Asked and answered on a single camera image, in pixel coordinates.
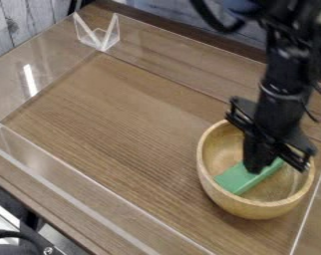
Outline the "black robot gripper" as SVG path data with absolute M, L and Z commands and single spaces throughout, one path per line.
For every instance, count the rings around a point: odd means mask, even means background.
M 301 128 L 305 115 L 303 94 L 279 95 L 261 90 L 258 102 L 230 98 L 226 119 L 242 130 L 243 165 L 259 174 L 281 158 L 299 172 L 310 168 L 317 147 Z

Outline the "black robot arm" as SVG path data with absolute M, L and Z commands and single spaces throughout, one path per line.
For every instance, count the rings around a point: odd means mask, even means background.
M 321 123 L 321 0 L 223 0 L 234 23 L 223 24 L 204 0 L 190 0 L 203 21 L 220 33 L 254 21 L 266 31 L 265 76 L 255 102 L 230 99 L 226 119 L 243 131 L 243 165 L 258 174 L 278 158 L 297 170 L 310 167 L 317 147 L 301 128 Z

